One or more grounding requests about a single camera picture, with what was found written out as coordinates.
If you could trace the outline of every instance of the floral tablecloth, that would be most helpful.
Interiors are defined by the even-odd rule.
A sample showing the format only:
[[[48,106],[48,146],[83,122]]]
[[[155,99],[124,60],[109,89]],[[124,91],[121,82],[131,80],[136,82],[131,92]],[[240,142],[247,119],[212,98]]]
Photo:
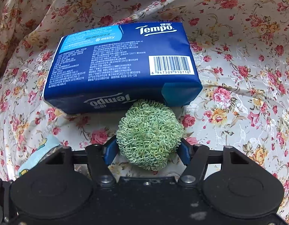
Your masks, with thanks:
[[[124,112],[67,116],[41,95],[61,36],[137,21],[183,22],[204,86],[176,110],[184,137],[233,145],[271,172],[289,222],[289,0],[0,0],[0,177],[16,178],[49,133],[74,150],[115,134]],[[176,155],[159,172],[122,156],[110,166],[117,178],[178,177],[184,168]]]

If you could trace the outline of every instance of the metal bolt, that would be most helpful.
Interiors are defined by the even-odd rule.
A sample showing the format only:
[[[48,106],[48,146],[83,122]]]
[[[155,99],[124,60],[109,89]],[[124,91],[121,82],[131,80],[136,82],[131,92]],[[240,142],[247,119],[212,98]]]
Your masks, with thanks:
[[[183,183],[191,184],[195,181],[195,177],[192,175],[184,175],[180,178]]]
[[[110,176],[110,175],[102,175],[100,177],[100,181],[104,184],[108,184],[108,183],[111,183],[113,180],[113,178]]]

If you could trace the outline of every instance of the white label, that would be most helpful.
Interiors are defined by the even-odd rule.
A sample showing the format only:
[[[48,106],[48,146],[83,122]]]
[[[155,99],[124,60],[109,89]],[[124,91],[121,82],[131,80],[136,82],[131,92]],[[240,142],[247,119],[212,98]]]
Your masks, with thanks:
[[[189,56],[149,56],[150,75],[194,75]]]

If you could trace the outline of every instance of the green scrubber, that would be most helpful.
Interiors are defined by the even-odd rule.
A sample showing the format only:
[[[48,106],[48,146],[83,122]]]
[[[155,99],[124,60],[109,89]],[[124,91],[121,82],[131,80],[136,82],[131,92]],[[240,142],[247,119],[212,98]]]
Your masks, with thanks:
[[[173,111],[156,101],[140,100],[119,122],[117,143],[121,154],[144,169],[157,171],[180,144],[183,134]]]

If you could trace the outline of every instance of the blue tissue pack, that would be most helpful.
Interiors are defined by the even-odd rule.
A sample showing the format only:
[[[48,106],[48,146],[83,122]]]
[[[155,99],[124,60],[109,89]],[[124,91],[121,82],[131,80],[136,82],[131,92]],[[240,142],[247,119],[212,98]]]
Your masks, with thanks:
[[[139,99],[183,106],[201,90],[182,23],[145,22],[62,37],[43,100],[76,114],[128,109]]]

